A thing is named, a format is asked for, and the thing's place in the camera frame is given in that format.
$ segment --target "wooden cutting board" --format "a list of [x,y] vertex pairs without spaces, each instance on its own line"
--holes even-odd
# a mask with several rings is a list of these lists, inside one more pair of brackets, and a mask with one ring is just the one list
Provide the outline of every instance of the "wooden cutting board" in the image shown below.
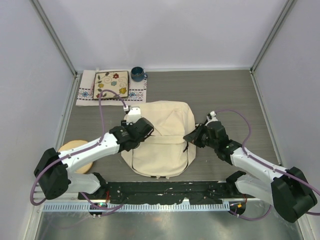
[[[77,147],[80,147],[84,144],[87,144],[87,141],[84,140],[73,140],[70,141],[68,143],[66,143],[65,145],[63,145],[62,147],[60,147],[60,149],[58,150],[58,152],[62,152],[62,151],[66,151],[66,150],[70,150],[70,149],[74,149]],[[83,167],[80,167],[77,171],[75,171],[77,174],[85,174],[86,172],[89,171],[89,169],[92,167],[94,163],[88,163],[87,165],[84,165]]]

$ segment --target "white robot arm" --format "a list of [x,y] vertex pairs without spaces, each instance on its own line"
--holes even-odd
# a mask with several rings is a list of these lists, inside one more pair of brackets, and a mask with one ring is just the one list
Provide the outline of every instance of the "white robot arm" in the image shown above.
[[56,152],[53,148],[46,150],[34,171],[36,177],[53,161],[64,159],[51,167],[39,180],[45,198],[52,200],[65,192],[84,192],[99,198],[104,194],[102,185],[106,184],[100,174],[80,174],[75,171],[102,157],[137,148],[153,130],[153,125],[141,117],[140,109],[132,107],[121,126],[112,128],[102,138],[62,152]]
[[269,203],[290,223],[294,223],[317,204],[310,188],[282,174],[288,173],[307,183],[300,169],[287,169],[270,163],[229,139],[214,111],[207,115],[204,124],[199,124],[184,139],[200,148],[213,148],[219,159],[245,170],[248,174],[237,171],[226,179],[231,186],[230,191],[248,194]]

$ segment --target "metal frame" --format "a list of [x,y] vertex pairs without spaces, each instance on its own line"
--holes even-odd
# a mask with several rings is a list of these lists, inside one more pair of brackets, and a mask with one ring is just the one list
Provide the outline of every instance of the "metal frame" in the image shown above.
[[267,37],[267,39],[265,40],[258,56],[256,57],[253,66],[251,68],[251,72],[254,73],[259,65],[259,63],[261,62],[262,58],[264,57],[264,55],[266,54],[270,44],[273,42],[273,40],[275,39],[277,33],[279,32],[281,26],[284,24],[288,14],[290,13],[290,11],[292,10],[292,8],[294,7],[295,3],[297,2],[297,0],[287,0],[279,17],[277,18],[277,20],[275,21],[271,32],[269,33],[269,36]]
[[60,52],[62,58],[64,59],[65,63],[67,64],[67,66],[69,67],[72,75],[76,76],[77,75],[77,71],[74,67],[74,65],[72,64],[64,46],[62,45],[58,35],[56,34],[55,29],[53,28],[53,26],[51,25],[44,9],[42,8],[39,0],[30,0],[31,4],[33,5],[35,11],[37,12],[39,18],[41,19],[41,21],[43,22],[48,34],[50,35],[50,37],[52,38],[54,44],[56,45],[58,51]]

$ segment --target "ceramic mug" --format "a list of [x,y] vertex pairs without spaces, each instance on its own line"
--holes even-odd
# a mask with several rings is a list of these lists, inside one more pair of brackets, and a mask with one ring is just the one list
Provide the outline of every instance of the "ceramic mug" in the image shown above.
[[148,74],[145,73],[145,70],[140,66],[135,66],[131,69],[131,78],[135,82],[141,82],[143,79],[148,78]]

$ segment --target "flower pattern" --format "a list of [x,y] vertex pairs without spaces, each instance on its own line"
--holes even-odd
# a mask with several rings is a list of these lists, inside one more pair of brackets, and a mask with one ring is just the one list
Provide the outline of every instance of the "flower pattern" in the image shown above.
[[125,94],[126,92],[127,92],[127,89],[125,87],[119,89],[119,93],[121,94]]

